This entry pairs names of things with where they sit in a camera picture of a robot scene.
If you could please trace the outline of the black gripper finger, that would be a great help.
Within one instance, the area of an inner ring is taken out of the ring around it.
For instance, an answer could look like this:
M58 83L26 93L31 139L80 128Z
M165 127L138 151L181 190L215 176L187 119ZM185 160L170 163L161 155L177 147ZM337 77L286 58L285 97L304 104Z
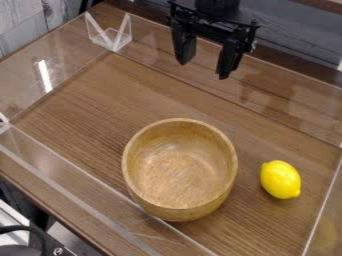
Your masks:
M177 60L185 65L197 53L197 36L191 27L177 20L171 21L171 36Z
M229 39L223 43L217 64L219 79L227 79L230 73L237 70L243 56L245 45L237 39Z

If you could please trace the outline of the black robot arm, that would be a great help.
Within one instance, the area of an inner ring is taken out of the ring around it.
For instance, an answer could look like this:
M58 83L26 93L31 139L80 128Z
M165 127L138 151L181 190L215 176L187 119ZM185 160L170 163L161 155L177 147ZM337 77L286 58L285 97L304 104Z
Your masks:
M238 69L246 53L257 44L257 19L239 15L241 0L169 0L169 24L174 53L181 65L197 55L197 39L222 45L215 73L221 80Z

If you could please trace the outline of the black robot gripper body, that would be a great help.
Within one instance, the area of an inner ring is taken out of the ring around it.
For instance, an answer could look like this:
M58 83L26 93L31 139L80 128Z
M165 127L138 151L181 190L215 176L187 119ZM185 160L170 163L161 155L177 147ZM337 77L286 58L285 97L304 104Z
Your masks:
M241 0L169 0L170 27L177 20L191 27L195 36L223 43L235 38L243 45L243 51L253 51L257 44L258 21L243 15Z

